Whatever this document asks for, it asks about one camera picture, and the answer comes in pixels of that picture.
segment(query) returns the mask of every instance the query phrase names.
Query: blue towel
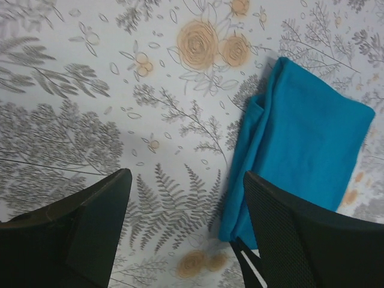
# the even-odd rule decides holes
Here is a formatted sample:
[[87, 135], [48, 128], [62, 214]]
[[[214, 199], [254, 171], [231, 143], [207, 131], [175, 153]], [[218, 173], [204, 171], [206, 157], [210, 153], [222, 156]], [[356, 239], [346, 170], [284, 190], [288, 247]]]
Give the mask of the blue towel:
[[336, 211], [374, 111], [344, 98], [287, 58], [265, 95], [250, 99], [229, 176], [219, 238], [256, 249], [243, 177], [253, 171], [302, 199]]

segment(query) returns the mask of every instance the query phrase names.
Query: folded blue fabric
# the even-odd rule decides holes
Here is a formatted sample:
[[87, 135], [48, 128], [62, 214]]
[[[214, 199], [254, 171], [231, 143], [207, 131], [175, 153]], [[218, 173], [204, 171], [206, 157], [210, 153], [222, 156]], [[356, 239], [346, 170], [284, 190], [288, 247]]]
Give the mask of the folded blue fabric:
[[253, 171], [298, 197], [336, 211], [374, 111], [280, 58], [265, 95], [253, 96], [238, 137], [219, 238], [256, 249], [243, 177]]

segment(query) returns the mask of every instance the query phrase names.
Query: gray branch print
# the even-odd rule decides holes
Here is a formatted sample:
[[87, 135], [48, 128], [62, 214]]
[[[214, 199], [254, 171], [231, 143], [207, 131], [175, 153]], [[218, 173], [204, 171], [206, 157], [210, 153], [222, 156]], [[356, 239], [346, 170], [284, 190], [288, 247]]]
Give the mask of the gray branch print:
[[162, 88], [160, 96], [156, 97], [155, 89], [146, 84], [136, 85], [133, 91], [133, 97], [136, 99], [138, 105], [147, 105], [151, 107], [158, 107], [162, 105], [164, 109], [168, 109], [167, 114], [162, 114], [163, 120], [168, 123], [174, 123], [178, 120], [188, 121], [187, 125], [181, 125], [180, 135], [185, 137], [189, 133], [201, 135], [209, 140], [200, 142], [195, 151], [211, 151], [215, 155], [222, 155], [226, 165], [228, 166], [227, 158], [219, 141], [222, 139], [221, 125], [216, 120], [215, 116], [210, 116], [208, 120], [202, 119], [203, 109], [197, 104], [196, 100], [191, 102], [192, 106], [189, 112], [179, 106], [176, 97], [171, 95], [167, 90]]
[[81, 114], [69, 100], [59, 113], [48, 104], [29, 112], [0, 102], [0, 199], [16, 215], [84, 189], [84, 175], [120, 168], [119, 136], [114, 122]]
[[226, 145], [228, 151], [234, 150], [236, 148], [236, 143], [238, 141], [241, 125], [242, 119], [236, 120], [235, 122], [232, 122], [227, 126], [228, 134], [226, 136]]
[[137, 31], [139, 22], [149, 21], [152, 18], [153, 6], [159, 6], [161, 0], [116, 0], [117, 3], [128, 6], [123, 14], [116, 18], [119, 28], [124, 28], [132, 35], [133, 31]]
[[43, 23], [47, 23], [53, 29], [53, 24], [48, 19], [52, 12], [64, 21], [55, 5], [56, 0], [0, 0], [0, 38], [16, 37], [20, 28], [27, 32], [33, 30], [40, 32]]
[[351, 76], [345, 76], [342, 78], [336, 77], [332, 82], [332, 87], [339, 93], [343, 94], [352, 86], [352, 79], [356, 73], [354, 72]]
[[368, 56], [368, 62], [374, 68], [384, 63], [384, 43], [381, 44], [379, 33], [368, 37], [368, 32], [362, 29], [356, 32], [352, 39], [355, 45], [359, 46], [360, 54]]
[[341, 35], [334, 35], [332, 39], [327, 6], [323, 2], [315, 2], [310, 17], [312, 22], [306, 24], [304, 36], [295, 19], [283, 21], [281, 26], [285, 34], [281, 36], [279, 53], [324, 80], [333, 78], [341, 67], [358, 72], [351, 65], [351, 43]]
[[250, 98], [265, 93], [266, 86], [267, 80], [265, 78], [260, 79], [258, 75], [253, 74], [241, 83], [239, 91], [230, 100], [237, 108], [245, 112]]
[[384, 25], [384, 0], [375, 0], [375, 14], [378, 17], [377, 22]]
[[[384, 188], [383, 183], [380, 183], [380, 189]], [[360, 204], [354, 211], [353, 217], [370, 222], [381, 223], [384, 218], [384, 196], [372, 198], [368, 204]]]
[[[369, 0], [348, 0], [348, 6], [356, 11], [356, 14], [359, 13], [362, 8], [364, 7], [365, 3], [367, 3]], [[334, 4], [341, 3], [341, 0], [334, 0]]]
[[157, 190], [155, 193], [139, 174], [137, 190], [139, 201], [131, 201], [125, 224], [131, 227], [130, 247], [140, 240], [140, 249], [157, 240], [155, 253], [169, 240], [177, 249], [187, 236], [203, 226], [210, 230], [221, 215], [224, 196], [220, 195], [221, 172], [218, 171], [214, 186], [207, 191], [205, 182], [185, 165], [190, 177], [190, 186], [185, 190], [163, 171], [161, 164], [155, 168]]
[[367, 92], [361, 99], [365, 105], [372, 107], [372, 109], [378, 111], [382, 107], [384, 102], [384, 97], [381, 96], [380, 92], [377, 89], [374, 89], [373, 92]]
[[222, 279], [218, 283], [219, 288], [244, 287], [244, 278], [242, 276], [240, 264], [235, 260], [230, 267], [222, 273]]
[[[66, 72], [56, 72], [42, 68], [44, 60], [56, 60], [44, 54], [46, 48], [41, 45], [26, 45], [39, 41], [35, 37], [9, 38], [0, 41], [0, 88], [13, 93], [25, 93], [25, 87], [34, 86], [37, 82], [41, 88], [51, 95], [68, 98], [78, 95], [80, 91], [96, 98], [100, 94], [110, 97], [109, 86], [97, 78], [95, 70], [88, 65], [69, 64]], [[12, 67], [21, 66], [31, 71], [30, 75], [12, 72]]]
[[[149, 259], [144, 258], [141, 263], [134, 263], [126, 266], [124, 269], [115, 271], [112, 273], [112, 282], [116, 283], [116, 287], [120, 287], [119, 284], [125, 284], [128, 287], [146, 288], [152, 287], [152, 285], [158, 280], [159, 274], [166, 271], [168, 262], [164, 257], [151, 257]], [[123, 280], [117, 280], [116, 275], [123, 276]]]

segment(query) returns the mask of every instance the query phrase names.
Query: printed leaf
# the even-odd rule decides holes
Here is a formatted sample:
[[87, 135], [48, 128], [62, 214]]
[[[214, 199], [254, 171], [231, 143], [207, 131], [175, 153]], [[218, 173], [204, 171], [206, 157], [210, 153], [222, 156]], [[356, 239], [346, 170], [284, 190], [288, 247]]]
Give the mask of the printed leaf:
[[160, 48], [160, 45], [156, 42], [149, 42], [148, 46], [149, 46], [149, 48], [152, 48], [152, 49], [159, 49]]
[[46, 83], [46, 78], [44, 77], [44, 75], [41, 72], [32, 71], [31, 74], [32, 74], [33, 78], [36, 79], [36, 81], [40, 84], [40, 86], [47, 93], [49, 93], [50, 95], [53, 95], [53, 92], [51, 91], [51, 89], [49, 89], [49, 87], [48, 87], [48, 85]]
[[68, 39], [71, 42], [84, 42], [85, 39], [82, 36], [72, 37]]
[[133, 43], [133, 53], [136, 55], [139, 52], [139, 44], [137, 43], [137, 40], [134, 41]]
[[134, 56], [132, 56], [131, 54], [127, 53], [127, 52], [124, 52], [124, 51], [119, 51], [119, 53], [124, 56], [124, 57], [127, 57], [128, 59], [130, 60], [134, 60]]
[[170, 16], [171, 20], [174, 22], [174, 24], [178, 23], [178, 17], [176, 15], [176, 12], [174, 11], [174, 9], [169, 10], [169, 16]]
[[188, 71], [181, 75], [179, 78], [183, 80], [188, 80], [188, 81], [199, 81], [204, 79], [204, 73], [196, 72], [196, 71]]
[[212, 26], [216, 25], [217, 14], [212, 4], [208, 4], [202, 14], [202, 21], [209, 22]]
[[80, 28], [80, 30], [83, 32], [83, 34], [86, 34], [86, 32], [87, 32], [87, 28], [86, 28], [86, 26], [83, 24], [83, 22], [79, 22], [79, 28]]
[[86, 48], [92, 53], [92, 55], [94, 55], [95, 57], [97, 57], [96, 51], [95, 51], [95, 49], [92, 47], [92, 45], [90, 45], [90, 44], [87, 42], [87, 43], [85, 43], [85, 46], [86, 46]]
[[57, 10], [56, 7], [54, 7], [53, 10], [54, 10], [55, 14], [59, 17], [59, 19], [60, 19], [61, 21], [65, 22], [65, 21], [64, 21], [64, 18], [63, 18], [63, 16], [62, 16], [62, 14], [60, 13], [60, 11]]
[[10, 85], [9, 83], [7, 83], [6, 81], [1, 80], [1, 79], [0, 79], [0, 89], [4, 89], [4, 90], [7, 90], [7, 91], [10, 91], [13, 93], [25, 93], [24, 90], [21, 90], [17, 87], [14, 87], [14, 86]]
[[202, 14], [202, 9], [198, 4], [198, 0], [183, 0], [185, 6], [192, 12], [192, 14], [196, 16], [200, 16]]
[[181, 64], [180, 56], [179, 56], [179, 49], [176, 46], [167, 48], [169, 55], [172, 57], [172, 59], [177, 63]]
[[230, 90], [237, 86], [239, 82], [237, 80], [228, 80], [221, 84], [220, 88], [222, 90]]

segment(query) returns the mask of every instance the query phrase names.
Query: floral pattern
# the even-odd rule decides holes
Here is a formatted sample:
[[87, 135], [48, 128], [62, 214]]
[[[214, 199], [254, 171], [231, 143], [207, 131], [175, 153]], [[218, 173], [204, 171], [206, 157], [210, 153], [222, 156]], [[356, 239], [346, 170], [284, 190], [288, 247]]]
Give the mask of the floral pattern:
[[242, 116], [286, 56], [376, 111], [338, 211], [384, 223], [384, 1], [279, 7], [0, 0], [0, 221], [127, 167], [109, 286], [243, 287], [215, 237]]

